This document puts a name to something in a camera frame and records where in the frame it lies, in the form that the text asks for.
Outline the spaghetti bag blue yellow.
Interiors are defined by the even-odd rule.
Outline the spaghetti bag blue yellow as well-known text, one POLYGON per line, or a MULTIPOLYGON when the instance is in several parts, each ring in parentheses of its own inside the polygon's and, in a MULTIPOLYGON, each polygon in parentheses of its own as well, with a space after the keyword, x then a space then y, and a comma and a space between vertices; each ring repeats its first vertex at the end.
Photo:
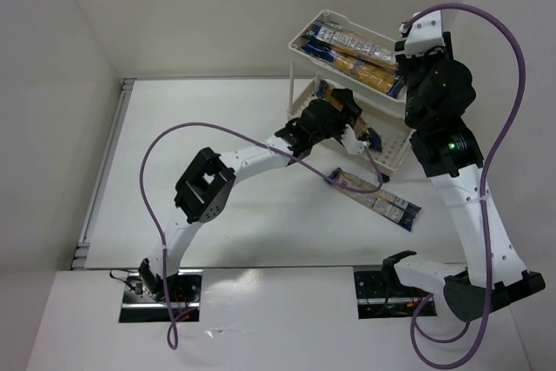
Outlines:
POLYGON ((342 74, 394 99, 398 98, 402 90, 403 81, 398 76, 371 63, 314 41, 305 42, 301 49, 342 74))
POLYGON ((335 87, 326 80, 320 80, 314 89, 314 95, 331 103, 347 118, 358 140, 366 142, 371 150, 382 151, 381 137, 362 118, 362 108, 354 100, 352 90, 335 87))

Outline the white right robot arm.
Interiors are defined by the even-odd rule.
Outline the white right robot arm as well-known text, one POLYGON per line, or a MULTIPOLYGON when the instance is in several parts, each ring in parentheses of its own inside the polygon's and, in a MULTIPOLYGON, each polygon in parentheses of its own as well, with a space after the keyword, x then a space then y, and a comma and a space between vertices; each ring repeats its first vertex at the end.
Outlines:
POLYGON ((414 287, 441 295, 463 322, 544 290, 542 274, 517 255, 491 194, 480 186, 484 157, 462 119, 476 92, 470 70, 453 58, 450 34, 406 32, 394 52, 407 81, 405 123, 414 131, 414 155, 447 206, 467 264, 402 251, 382 263, 387 289, 414 287))

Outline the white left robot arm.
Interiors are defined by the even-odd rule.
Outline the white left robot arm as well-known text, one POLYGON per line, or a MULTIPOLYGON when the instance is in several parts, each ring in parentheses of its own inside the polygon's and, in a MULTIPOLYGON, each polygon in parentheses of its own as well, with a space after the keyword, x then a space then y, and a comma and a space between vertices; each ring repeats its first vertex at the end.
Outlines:
POLYGON ((364 144, 354 132, 361 112, 351 90, 333 89, 331 100, 315 98, 265 142, 251 141, 247 148, 227 153, 201 149, 175 185, 171 220, 166 226, 157 225, 160 244, 139 267, 149 292, 158 300, 165 298, 196 233, 222 213, 240 182, 300 162, 316 144, 330 138, 350 153, 362 153, 364 144))

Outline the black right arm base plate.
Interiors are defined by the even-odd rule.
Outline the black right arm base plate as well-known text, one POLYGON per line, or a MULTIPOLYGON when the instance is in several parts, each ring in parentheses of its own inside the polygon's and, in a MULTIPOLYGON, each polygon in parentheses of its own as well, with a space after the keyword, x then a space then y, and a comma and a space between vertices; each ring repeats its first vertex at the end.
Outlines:
POLYGON ((419 288, 391 289, 379 266, 354 268, 353 274, 360 320, 410 318, 428 296, 419 288))

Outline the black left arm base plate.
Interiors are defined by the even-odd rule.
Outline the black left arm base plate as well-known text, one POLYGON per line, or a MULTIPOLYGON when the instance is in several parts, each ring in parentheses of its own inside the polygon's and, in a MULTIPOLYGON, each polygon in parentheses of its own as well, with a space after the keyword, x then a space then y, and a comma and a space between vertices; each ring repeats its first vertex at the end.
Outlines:
MULTIPOLYGON (((138 272, 129 272, 125 281, 120 323, 170 322, 163 293, 153 295, 138 272)), ((199 321, 201 290, 201 269, 181 269, 173 280, 169 280, 169 305, 177 321, 199 321)))

